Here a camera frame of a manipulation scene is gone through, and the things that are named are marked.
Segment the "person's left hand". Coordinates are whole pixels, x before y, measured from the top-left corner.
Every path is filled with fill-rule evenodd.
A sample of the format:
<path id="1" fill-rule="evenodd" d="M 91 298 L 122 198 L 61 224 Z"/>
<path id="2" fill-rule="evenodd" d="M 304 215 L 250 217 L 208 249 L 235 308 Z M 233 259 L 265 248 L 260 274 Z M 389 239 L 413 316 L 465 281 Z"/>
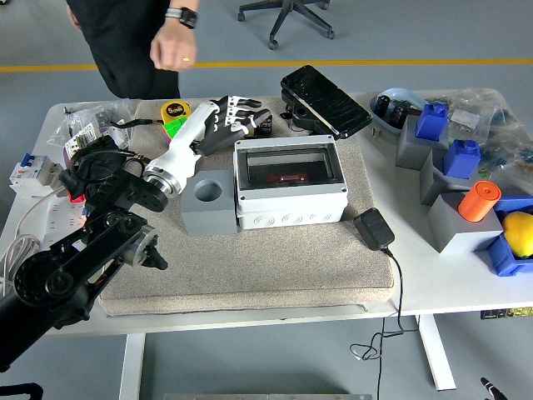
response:
<path id="1" fill-rule="evenodd" d="M 151 42 L 150 58 L 156 69 L 183 72 L 197 60 L 195 31 L 169 17 Z"/>

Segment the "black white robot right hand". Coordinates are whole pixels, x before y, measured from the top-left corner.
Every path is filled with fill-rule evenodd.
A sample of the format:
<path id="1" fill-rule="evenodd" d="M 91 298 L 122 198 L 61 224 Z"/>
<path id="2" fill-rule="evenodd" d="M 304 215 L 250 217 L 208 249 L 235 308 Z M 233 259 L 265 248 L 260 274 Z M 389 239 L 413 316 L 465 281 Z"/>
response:
<path id="1" fill-rule="evenodd" d="M 480 381 L 481 381 L 481 384 L 483 385 L 483 387 L 491 395 L 492 399 L 494 399 L 494 400 L 507 400 L 506 395 L 503 392 L 501 392 L 491 381 L 489 381 L 485 377 L 481 377 Z"/>

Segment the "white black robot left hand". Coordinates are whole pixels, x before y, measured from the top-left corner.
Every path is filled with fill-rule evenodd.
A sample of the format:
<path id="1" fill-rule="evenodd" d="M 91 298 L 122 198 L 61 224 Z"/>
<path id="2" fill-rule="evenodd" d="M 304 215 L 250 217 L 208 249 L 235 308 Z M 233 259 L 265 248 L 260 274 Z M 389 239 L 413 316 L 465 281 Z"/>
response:
<path id="1" fill-rule="evenodd" d="M 153 159 L 143 177 L 168 198 L 181 194 L 197 163 L 252 133 L 271 116 L 262 103 L 247 97 L 225 96 L 202 102 L 183 123 L 161 156 Z"/>

